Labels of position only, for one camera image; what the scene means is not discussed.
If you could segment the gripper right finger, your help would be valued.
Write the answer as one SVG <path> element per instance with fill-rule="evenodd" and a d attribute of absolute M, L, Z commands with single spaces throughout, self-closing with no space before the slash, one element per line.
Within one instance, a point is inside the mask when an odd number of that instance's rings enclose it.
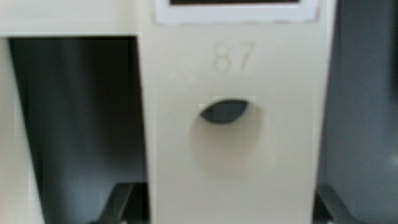
<path fill-rule="evenodd" d="M 330 185 L 316 187 L 312 224 L 366 224 L 351 215 Z"/>

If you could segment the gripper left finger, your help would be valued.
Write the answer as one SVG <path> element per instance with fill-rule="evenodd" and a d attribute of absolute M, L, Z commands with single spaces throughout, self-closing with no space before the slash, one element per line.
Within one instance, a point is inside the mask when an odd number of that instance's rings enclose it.
<path fill-rule="evenodd" d="M 104 208 L 97 220 L 92 224 L 128 224 L 126 208 L 133 185 L 129 183 L 117 183 L 110 192 Z"/>

